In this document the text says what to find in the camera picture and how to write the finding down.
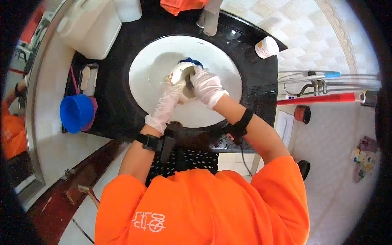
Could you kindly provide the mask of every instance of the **white sink basin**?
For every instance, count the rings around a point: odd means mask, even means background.
[[[215,73],[223,89],[237,102],[241,99],[242,83],[233,61],[218,47],[191,36],[167,36],[147,45],[136,56],[129,70],[129,86],[138,105],[153,113],[162,96],[161,83],[170,75],[179,60],[191,57]],[[220,114],[208,109],[200,101],[177,105],[172,121],[183,127],[199,128],[224,120]]]

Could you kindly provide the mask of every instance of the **orange shirt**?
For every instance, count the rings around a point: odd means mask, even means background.
[[[24,120],[11,115],[5,101],[1,105],[1,137],[6,160],[27,150]]]
[[[249,184],[233,171],[155,177],[146,188],[120,175],[103,190],[95,244],[305,244],[305,185],[291,156],[268,163]]]

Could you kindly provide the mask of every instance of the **label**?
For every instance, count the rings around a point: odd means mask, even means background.
[[[272,56],[265,48],[262,47],[262,45],[263,44],[261,42],[256,44],[255,50],[256,50],[257,55],[260,56],[263,59]]]

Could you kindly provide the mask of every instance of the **red pole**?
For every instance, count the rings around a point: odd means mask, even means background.
[[[295,105],[295,104],[309,104],[309,103],[321,103],[321,102],[353,102],[356,100],[355,93],[343,93],[343,94],[330,94],[322,96],[313,96],[307,98],[298,98],[290,100],[279,100],[276,102],[277,105]]]
[[[26,75],[23,71],[20,71],[20,70],[14,69],[14,68],[9,68],[8,70],[10,72],[15,72],[15,73],[18,73],[18,74]]]

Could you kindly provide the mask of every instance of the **blue handle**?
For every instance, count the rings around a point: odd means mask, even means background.
[[[324,77],[325,78],[331,78],[331,77],[337,77],[340,76],[340,72],[332,72],[332,73],[325,73]]]

